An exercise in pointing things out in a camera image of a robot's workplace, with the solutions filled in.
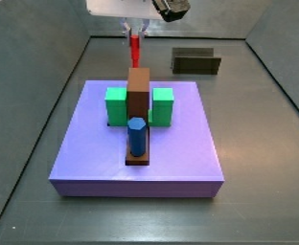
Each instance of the brown block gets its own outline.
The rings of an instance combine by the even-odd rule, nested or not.
[[[127,141],[125,166],[148,166],[149,165],[149,128],[145,131],[145,152],[140,157],[131,153],[129,142]]]
[[[131,68],[127,86],[128,119],[139,117],[148,123],[149,68]]]

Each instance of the purple box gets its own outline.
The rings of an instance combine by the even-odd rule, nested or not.
[[[107,87],[85,82],[49,181],[64,196],[214,197],[224,182],[195,82],[151,82],[173,89],[171,127],[149,129],[149,166],[125,166],[127,127],[107,126]]]

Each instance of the gray floor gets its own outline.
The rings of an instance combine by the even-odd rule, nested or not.
[[[125,79],[124,39],[93,39],[12,201],[0,242],[298,241],[299,115],[244,41],[145,40],[152,80],[195,80],[224,185],[215,199],[61,198],[46,181],[87,79]],[[219,75],[173,76],[172,47],[215,47]]]

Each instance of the white robot part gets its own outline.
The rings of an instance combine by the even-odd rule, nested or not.
[[[92,15],[163,20],[152,0],[85,0],[85,2]]]

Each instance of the green block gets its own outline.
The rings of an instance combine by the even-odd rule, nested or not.
[[[171,119],[153,120],[153,111],[148,110],[148,124],[149,124],[149,126],[168,127],[168,126],[171,126]]]
[[[108,87],[104,95],[105,107],[127,105],[127,88]]]
[[[167,108],[167,109],[161,109],[157,107],[155,107],[152,109],[152,117],[153,117],[153,120],[157,121],[157,120],[171,120],[171,116],[172,116],[172,108]]]
[[[173,104],[173,90],[172,88],[153,88],[152,92],[153,106],[171,106]]]
[[[108,122],[108,124],[109,126],[127,126],[128,122],[127,121],[123,121],[123,122],[112,121],[112,122]]]

